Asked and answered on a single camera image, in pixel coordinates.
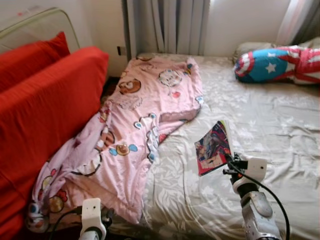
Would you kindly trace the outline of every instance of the white headboard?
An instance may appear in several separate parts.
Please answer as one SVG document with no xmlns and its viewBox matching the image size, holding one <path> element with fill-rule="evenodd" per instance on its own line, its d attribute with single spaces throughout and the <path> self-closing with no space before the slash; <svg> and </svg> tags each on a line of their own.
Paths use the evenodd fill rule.
<svg viewBox="0 0 320 240">
<path fill-rule="evenodd" d="M 0 54 L 39 40 L 50 40 L 61 31 L 65 33 L 70 52 L 78 50 L 77 36 L 64 11 L 35 7 L 21 12 L 6 22 L 0 22 Z"/>
</svg>

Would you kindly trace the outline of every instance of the black cable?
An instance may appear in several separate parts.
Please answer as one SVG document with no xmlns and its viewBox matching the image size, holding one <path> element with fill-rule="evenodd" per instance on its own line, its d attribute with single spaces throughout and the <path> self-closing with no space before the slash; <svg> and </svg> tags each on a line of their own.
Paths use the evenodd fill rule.
<svg viewBox="0 0 320 240">
<path fill-rule="evenodd" d="M 279 198 L 265 185 L 263 185 L 262 183 L 260 183 L 259 181 L 255 180 L 254 178 L 244 174 L 241 170 L 239 170 L 235 165 L 233 165 L 233 163 L 231 161 L 228 162 L 228 164 L 231 165 L 231 167 L 236 170 L 238 172 L 238 174 L 241 174 L 242 176 L 244 176 L 245 178 L 251 180 L 252 182 L 254 182 L 255 184 L 259 185 L 260 187 L 262 187 L 263 189 L 267 190 L 268 193 L 270 193 L 272 195 L 272 197 L 274 197 L 274 199 L 276 200 L 276 202 L 278 203 L 279 207 L 282 210 L 284 219 L 285 219 L 285 240 L 290 240 L 290 223 L 289 223 L 289 218 L 288 215 L 286 213 L 286 210 L 284 208 L 284 206 L 282 205 L 282 203 L 280 202 Z"/>
<path fill-rule="evenodd" d="M 62 214 L 62 215 L 58 218 L 58 220 L 56 221 L 56 223 L 54 224 L 48 240 L 52 240 L 52 239 L 53 239 L 54 233 L 55 233 L 55 231 L 56 231 L 56 229 L 57 229 L 60 221 L 61 221 L 65 216 L 67 216 L 67 215 L 69 215 L 69 214 L 78 214 L 78 215 L 79 215 L 79 214 L 81 214 L 81 211 L 82 211 L 82 206 L 78 206 L 78 207 L 76 207 L 75 209 L 72 209 L 72 210 L 67 211 L 67 212 L 65 212 L 64 214 Z"/>
</svg>

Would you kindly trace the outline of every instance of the pink blanket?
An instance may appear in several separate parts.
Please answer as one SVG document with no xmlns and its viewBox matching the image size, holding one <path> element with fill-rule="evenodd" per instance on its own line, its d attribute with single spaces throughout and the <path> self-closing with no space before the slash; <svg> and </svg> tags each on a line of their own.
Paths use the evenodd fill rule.
<svg viewBox="0 0 320 240">
<path fill-rule="evenodd" d="M 192 120 L 202 101 L 193 58 L 181 63 L 159 57 L 131 60 L 100 112 L 42 167 L 28 210 L 29 229 L 45 231 L 87 198 L 100 198 L 137 224 L 159 143 Z M 81 218 L 68 215 L 63 222 L 72 226 Z"/>
</svg>

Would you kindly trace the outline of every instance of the magazine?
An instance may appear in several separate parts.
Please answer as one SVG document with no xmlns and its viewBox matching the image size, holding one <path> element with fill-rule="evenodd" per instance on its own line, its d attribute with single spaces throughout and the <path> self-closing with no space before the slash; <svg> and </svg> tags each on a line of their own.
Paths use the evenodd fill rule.
<svg viewBox="0 0 320 240">
<path fill-rule="evenodd" d="M 203 138 L 194 143 L 199 176 L 203 176 L 227 163 L 225 154 L 232 154 L 228 132 L 227 122 L 221 120 Z"/>
</svg>

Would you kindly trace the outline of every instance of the gray curtain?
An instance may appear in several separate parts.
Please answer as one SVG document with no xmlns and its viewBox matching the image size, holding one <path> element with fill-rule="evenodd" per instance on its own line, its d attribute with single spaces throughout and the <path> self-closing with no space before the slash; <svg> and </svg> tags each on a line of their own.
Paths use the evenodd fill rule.
<svg viewBox="0 0 320 240">
<path fill-rule="evenodd" d="M 306 16 L 299 32 L 292 44 L 297 45 L 320 36 L 320 0 L 313 1 L 311 9 Z"/>
<path fill-rule="evenodd" d="M 203 55 L 210 0 L 127 0 L 130 57 Z"/>
</svg>

